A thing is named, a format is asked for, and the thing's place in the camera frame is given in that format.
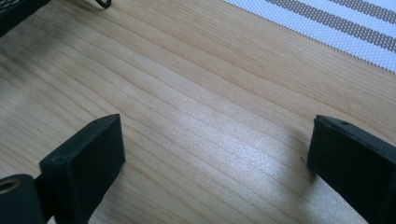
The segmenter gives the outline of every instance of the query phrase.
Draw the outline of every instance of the striped mat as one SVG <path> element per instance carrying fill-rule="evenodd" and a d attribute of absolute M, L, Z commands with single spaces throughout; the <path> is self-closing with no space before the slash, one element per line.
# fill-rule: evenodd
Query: striped mat
<path fill-rule="evenodd" d="M 396 73 L 396 0 L 224 0 Z"/>

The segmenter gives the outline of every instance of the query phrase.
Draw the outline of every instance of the wooden table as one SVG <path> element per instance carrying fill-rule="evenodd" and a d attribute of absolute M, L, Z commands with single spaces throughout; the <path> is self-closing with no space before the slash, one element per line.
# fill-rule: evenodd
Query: wooden table
<path fill-rule="evenodd" d="M 120 113 L 92 223 L 365 223 L 306 169 L 313 118 L 396 144 L 396 76 L 222 1 L 51 1 L 0 39 L 0 176 Z"/>

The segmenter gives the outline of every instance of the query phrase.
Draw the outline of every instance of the gray stripe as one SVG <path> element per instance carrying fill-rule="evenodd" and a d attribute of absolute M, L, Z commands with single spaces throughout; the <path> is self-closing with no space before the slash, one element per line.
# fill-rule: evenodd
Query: gray stripe
<path fill-rule="evenodd" d="M 344 7 L 350 7 L 364 14 L 376 17 L 382 21 L 396 24 L 396 12 L 378 7 L 362 0 L 329 0 Z"/>
<path fill-rule="evenodd" d="M 366 28 L 352 21 L 347 21 L 331 13 L 322 11 L 295 0 L 266 0 L 274 5 L 304 16 L 310 20 L 320 22 L 343 33 L 355 36 L 361 40 L 375 44 L 383 49 L 396 53 L 396 39 Z"/>

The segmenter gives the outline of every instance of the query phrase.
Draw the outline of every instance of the wood grain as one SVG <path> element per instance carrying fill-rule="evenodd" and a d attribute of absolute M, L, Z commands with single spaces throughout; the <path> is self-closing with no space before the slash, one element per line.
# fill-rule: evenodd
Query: wood grain
<path fill-rule="evenodd" d="M 51 1 L 0 38 L 0 176 L 120 113 L 91 223 L 365 223 L 306 169 L 316 114 L 396 144 L 396 76 L 222 1 Z"/>

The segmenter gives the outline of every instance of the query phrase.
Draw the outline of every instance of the black object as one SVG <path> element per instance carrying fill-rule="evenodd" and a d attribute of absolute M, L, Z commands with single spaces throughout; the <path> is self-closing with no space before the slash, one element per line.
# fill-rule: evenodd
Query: black object
<path fill-rule="evenodd" d="M 0 222 L 87 223 L 124 162 L 120 115 L 94 120 L 40 162 L 36 180 L 0 180 Z"/>
<path fill-rule="evenodd" d="M 31 16 L 50 0 L 0 0 L 0 37 Z M 101 7 L 111 6 L 111 0 L 95 0 Z"/>
<path fill-rule="evenodd" d="M 396 147 L 350 123 L 317 115 L 308 168 L 369 223 L 396 223 Z"/>

